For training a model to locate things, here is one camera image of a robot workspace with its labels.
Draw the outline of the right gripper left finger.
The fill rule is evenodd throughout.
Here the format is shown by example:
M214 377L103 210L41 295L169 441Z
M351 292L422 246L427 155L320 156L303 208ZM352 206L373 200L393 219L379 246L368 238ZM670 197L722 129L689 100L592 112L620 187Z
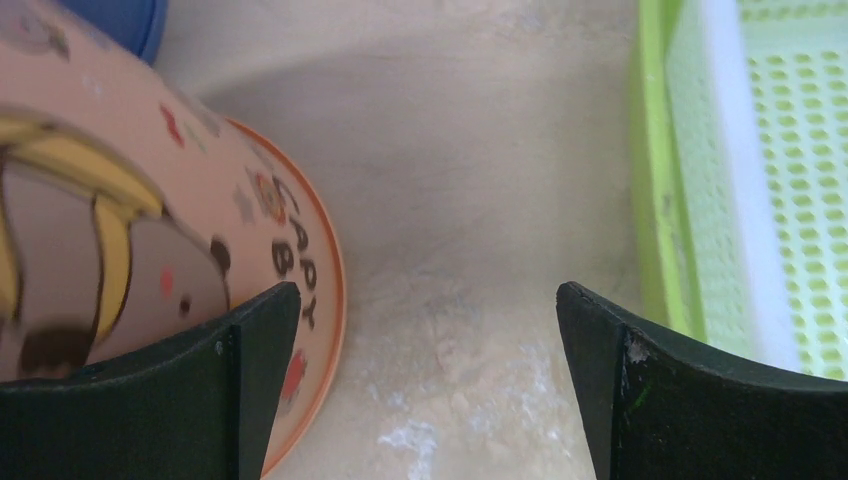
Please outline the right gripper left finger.
M61 380L1 387L5 479L257 479L300 294L229 313Z

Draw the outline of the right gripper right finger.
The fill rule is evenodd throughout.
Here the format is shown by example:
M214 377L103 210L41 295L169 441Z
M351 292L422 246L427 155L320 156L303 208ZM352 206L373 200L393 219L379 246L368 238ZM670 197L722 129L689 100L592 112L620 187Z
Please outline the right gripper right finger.
M843 479L847 386L747 360L575 282L557 317L600 479Z

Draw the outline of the orange capybara bucket blue rim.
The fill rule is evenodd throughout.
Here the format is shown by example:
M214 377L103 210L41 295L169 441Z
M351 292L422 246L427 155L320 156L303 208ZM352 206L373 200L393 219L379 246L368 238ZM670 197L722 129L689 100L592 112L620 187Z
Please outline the orange capybara bucket blue rim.
M346 326L300 169L52 1L1 5L1 387L66 379L283 282L300 315L262 474L325 399Z

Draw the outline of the white mesh basket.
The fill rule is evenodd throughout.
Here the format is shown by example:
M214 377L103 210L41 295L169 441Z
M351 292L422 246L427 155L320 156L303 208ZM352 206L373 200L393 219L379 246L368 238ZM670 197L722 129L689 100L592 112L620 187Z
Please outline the white mesh basket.
M847 377L847 5L685 1L665 77L695 336Z

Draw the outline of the blue plastic bucket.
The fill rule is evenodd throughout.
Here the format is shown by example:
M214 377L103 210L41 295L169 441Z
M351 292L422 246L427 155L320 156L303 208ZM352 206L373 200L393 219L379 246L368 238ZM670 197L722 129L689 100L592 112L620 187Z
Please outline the blue plastic bucket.
M153 65L156 61L167 21L168 0L62 0L59 4L144 63Z

